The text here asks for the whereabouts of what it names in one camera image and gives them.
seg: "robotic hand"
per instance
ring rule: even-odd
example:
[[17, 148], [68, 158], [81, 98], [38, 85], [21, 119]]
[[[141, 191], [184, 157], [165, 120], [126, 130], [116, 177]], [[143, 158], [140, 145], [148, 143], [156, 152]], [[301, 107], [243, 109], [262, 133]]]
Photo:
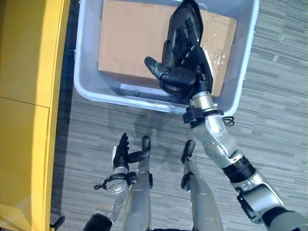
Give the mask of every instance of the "robotic hand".
[[[102, 201], [87, 222], [84, 231], [110, 231], [127, 199], [122, 230], [146, 230], [150, 225], [150, 192], [153, 179], [149, 173], [151, 140], [144, 136], [142, 150], [128, 154], [128, 137], [123, 134], [113, 149], [113, 173], [95, 190], [104, 189]], [[130, 172], [130, 163], [138, 162], [137, 172]]]
[[284, 207], [275, 189], [251, 165], [235, 138], [225, 129], [223, 111], [214, 105], [211, 97], [210, 62], [199, 45], [202, 31], [197, 4], [185, 0], [170, 19], [162, 63], [147, 57], [146, 66], [163, 90], [189, 102], [183, 114], [184, 122], [191, 125], [206, 154], [230, 179], [251, 221], [263, 223], [269, 231], [307, 231], [307, 219]]

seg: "silver robot arm segment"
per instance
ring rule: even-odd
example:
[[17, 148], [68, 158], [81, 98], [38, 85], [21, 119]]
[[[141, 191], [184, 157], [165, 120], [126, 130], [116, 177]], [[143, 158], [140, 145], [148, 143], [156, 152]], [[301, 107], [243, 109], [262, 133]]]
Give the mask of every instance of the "silver robot arm segment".
[[239, 193], [237, 199], [251, 221], [264, 223], [269, 231], [308, 230], [307, 219], [285, 209], [275, 189], [243, 155], [235, 138], [225, 129], [222, 113], [213, 104], [210, 93], [202, 91], [194, 95], [190, 105], [191, 115], [200, 114], [200, 111], [203, 114], [203, 118], [190, 117], [189, 123], [196, 138], [209, 158], [230, 179]]

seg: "cable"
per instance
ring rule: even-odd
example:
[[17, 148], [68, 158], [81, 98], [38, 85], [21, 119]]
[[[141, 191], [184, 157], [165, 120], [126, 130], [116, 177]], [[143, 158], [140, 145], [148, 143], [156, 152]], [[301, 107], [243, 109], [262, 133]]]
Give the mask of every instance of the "cable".
[[225, 124], [225, 126], [232, 127], [234, 125], [234, 117], [233, 116], [223, 117], [222, 121]]

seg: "floor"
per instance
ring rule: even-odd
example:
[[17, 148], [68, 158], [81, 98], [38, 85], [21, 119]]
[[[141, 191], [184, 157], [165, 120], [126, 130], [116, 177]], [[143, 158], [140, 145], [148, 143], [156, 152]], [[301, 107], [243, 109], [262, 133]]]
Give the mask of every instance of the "floor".
[[[308, 215], [307, 4], [261, 0], [235, 126], [228, 131], [280, 193], [288, 209]], [[59, 231], [82, 230], [103, 192], [92, 186], [111, 173], [112, 147], [127, 132], [132, 151], [152, 139], [152, 227], [190, 230], [190, 196], [180, 188], [180, 154], [193, 135], [181, 116], [89, 101], [73, 88], [78, 3], [66, 34], [54, 163], [53, 213], [65, 215]], [[211, 187], [227, 231], [264, 231], [252, 224], [228, 179], [197, 142], [194, 160]], [[121, 217], [113, 231], [120, 230]]]

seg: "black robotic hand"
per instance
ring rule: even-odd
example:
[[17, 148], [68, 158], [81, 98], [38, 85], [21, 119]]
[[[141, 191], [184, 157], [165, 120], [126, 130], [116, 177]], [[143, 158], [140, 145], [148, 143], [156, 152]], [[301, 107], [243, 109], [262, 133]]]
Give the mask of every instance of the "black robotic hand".
[[213, 77], [200, 47], [203, 24], [194, 0], [185, 0], [172, 14], [162, 63], [151, 57], [144, 62], [162, 90], [188, 101], [199, 91], [212, 91]]

